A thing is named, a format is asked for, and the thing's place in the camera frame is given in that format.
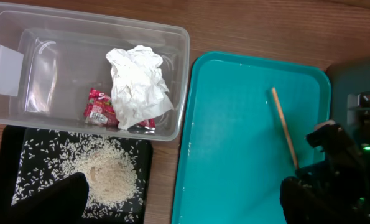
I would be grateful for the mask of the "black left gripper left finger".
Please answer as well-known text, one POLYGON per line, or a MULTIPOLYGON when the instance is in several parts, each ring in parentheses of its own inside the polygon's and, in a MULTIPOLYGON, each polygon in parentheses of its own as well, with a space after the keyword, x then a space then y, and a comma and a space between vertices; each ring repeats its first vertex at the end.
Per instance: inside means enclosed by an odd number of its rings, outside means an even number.
POLYGON ((0 188, 0 223, 77 223, 89 194, 78 172, 12 205, 14 186, 0 188))

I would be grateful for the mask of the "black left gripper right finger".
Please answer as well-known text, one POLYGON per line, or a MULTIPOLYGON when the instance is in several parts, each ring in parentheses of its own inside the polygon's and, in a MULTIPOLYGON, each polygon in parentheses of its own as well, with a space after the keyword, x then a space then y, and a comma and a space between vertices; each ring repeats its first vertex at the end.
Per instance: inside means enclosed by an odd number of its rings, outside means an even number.
POLYGON ((280 185, 280 204, 287 224, 368 224, 370 218, 350 205, 306 187, 293 177, 280 185))

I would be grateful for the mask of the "wooden chopstick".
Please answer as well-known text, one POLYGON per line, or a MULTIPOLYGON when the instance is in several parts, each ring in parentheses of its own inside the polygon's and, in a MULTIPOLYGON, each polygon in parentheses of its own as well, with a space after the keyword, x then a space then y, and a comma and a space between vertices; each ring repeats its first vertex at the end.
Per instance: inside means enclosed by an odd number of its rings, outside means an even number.
POLYGON ((281 106, 281 103, 280 103, 280 100, 279 100, 279 96, 277 94, 277 90, 274 87, 272 87, 271 88, 271 93, 272 93, 272 96, 273 96, 273 99, 274 99, 275 106, 277 108, 277 112, 279 114, 280 122, 281 122, 281 125, 282 125, 282 129, 284 131, 284 135, 285 135, 285 138, 286 138, 286 141, 287 141, 287 145, 289 147, 290 154, 292 156, 294 167, 296 169, 299 169, 299 163, 298 163, 297 155, 295 153, 294 144, 292 142, 292 138, 291 138, 289 130, 288 130, 287 122, 285 120, 285 116, 284 116, 284 113, 283 113, 283 110, 282 110, 282 106, 281 106))

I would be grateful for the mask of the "red snack wrapper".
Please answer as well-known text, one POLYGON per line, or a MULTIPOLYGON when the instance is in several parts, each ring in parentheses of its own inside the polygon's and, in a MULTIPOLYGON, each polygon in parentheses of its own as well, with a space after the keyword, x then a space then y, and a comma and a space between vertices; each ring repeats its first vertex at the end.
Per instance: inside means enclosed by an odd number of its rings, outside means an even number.
POLYGON ((94 88, 90 90, 88 95, 83 116, 86 124, 119 128, 119 121, 116 118, 111 97, 94 88))

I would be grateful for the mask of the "white napkin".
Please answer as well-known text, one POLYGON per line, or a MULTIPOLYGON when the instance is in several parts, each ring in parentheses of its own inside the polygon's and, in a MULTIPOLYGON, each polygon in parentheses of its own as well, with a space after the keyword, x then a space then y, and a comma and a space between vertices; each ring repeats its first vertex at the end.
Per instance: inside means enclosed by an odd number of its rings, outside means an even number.
POLYGON ((173 109, 160 68, 163 58, 152 48, 113 49, 106 59, 111 64, 111 104, 119 129, 127 130, 173 109))

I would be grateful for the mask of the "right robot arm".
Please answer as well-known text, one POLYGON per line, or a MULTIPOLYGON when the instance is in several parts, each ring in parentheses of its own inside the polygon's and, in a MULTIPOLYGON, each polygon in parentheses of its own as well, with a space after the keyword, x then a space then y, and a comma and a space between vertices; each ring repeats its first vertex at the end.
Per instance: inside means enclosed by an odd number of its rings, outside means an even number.
POLYGON ((355 137, 334 121, 306 136, 326 158, 296 170, 280 186, 287 223, 370 223, 370 123, 355 137))

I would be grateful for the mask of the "rice pile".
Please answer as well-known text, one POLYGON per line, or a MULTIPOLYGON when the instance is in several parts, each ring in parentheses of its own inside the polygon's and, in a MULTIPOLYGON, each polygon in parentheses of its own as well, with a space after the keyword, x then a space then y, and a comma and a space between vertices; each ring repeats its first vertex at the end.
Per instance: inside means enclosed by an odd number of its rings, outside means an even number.
POLYGON ((89 193, 79 223, 143 223, 152 155, 149 141, 29 128, 11 204, 80 172, 89 193))

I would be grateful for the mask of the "black tray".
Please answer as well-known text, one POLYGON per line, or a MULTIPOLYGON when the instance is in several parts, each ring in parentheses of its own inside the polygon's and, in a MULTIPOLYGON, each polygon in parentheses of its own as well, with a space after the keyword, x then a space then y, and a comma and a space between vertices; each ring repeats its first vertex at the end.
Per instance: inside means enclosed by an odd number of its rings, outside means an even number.
MULTIPOLYGON (((53 176, 43 163, 47 159, 57 159, 58 150, 50 150, 51 155, 38 153, 29 159, 30 152, 51 143, 76 141, 79 135, 66 132, 47 131, 45 129, 6 126, 2 134, 0 148, 0 218, 5 216, 14 201, 14 193, 23 188, 20 196, 27 197, 41 189, 40 180, 53 181, 53 176)), ((150 141, 138 139, 116 138, 123 149, 134 156, 135 169, 139 180, 134 198, 124 202, 121 208, 107 208, 97 205, 85 210, 85 218, 77 223, 134 223, 143 224, 146 210, 147 190, 149 186, 150 168, 153 148, 150 141)))

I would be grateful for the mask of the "teal serving tray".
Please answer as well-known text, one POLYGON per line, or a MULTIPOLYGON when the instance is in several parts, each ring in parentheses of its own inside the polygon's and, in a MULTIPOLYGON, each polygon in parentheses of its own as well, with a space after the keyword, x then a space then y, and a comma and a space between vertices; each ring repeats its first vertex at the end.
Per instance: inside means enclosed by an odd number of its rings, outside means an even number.
POLYGON ((295 167, 271 91, 276 90, 300 166, 322 161, 305 136, 330 114, 318 68, 208 52, 192 70, 172 222, 284 223, 280 184, 295 167))

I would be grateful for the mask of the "grey dish rack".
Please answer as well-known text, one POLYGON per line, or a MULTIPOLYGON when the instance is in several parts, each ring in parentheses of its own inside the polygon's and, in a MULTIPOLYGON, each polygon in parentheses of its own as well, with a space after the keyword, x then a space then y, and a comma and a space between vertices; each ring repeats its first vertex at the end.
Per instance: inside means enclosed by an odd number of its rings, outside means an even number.
POLYGON ((353 132, 370 122, 370 57, 330 65, 330 118, 353 132))

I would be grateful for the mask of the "clear plastic bin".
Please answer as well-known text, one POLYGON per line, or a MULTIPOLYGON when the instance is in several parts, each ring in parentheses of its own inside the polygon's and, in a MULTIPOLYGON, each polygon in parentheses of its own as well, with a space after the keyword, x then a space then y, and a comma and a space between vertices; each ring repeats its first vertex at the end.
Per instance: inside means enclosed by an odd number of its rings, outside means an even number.
POLYGON ((185 107, 189 50, 181 27, 0 2, 0 124, 171 141, 185 107), (173 108, 155 119, 153 131, 86 124, 90 90, 111 92, 106 54, 137 45, 162 57, 173 108))

